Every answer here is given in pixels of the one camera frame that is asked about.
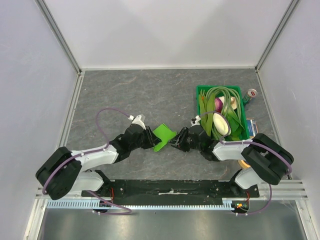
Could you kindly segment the green paper box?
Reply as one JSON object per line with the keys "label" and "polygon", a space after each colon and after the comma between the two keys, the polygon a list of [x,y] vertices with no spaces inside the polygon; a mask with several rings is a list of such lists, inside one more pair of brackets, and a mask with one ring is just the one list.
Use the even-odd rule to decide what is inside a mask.
{"label": "green paper box", "polygon": [[156,137],[158,137],[161,142],[157,143],[153,147],[154,152],[159,152],[171,139],[173,139],[176,135],[176,131],[172,131],[166,124],[162,123],[158,126],[153,133]]}

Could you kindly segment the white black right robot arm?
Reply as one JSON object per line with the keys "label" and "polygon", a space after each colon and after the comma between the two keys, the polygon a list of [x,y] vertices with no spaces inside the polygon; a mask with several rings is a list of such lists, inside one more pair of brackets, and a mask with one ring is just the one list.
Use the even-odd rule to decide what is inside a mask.
{"label": "white black right robot arm", "polygon": [[263,133],[241,141],[218,141],[207,135],[201,125],[184,127],[169,144],[183,152],[197,150],[208,161],[244,160],[249,168],[236,172],[227,183],[230,193],[242,196],[262,182],[278,185],[292,172],[293,156]]}

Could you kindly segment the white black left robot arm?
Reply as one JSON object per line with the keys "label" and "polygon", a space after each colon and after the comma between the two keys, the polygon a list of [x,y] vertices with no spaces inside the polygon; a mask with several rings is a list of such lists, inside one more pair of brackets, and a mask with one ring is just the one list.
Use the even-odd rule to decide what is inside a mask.
{"label": "white black left robot arm", "polygon": [[123,134],[99,147],[74,151],[59,147],[37,170],[35,177],[43,187],[43,194],[52,200],[59,200],[72,191],[84,190],[104,197],[110,191],[107,179],[87,170],[118,163],[136,149],[150,149],[161,142],[149,126],[132,123]]}

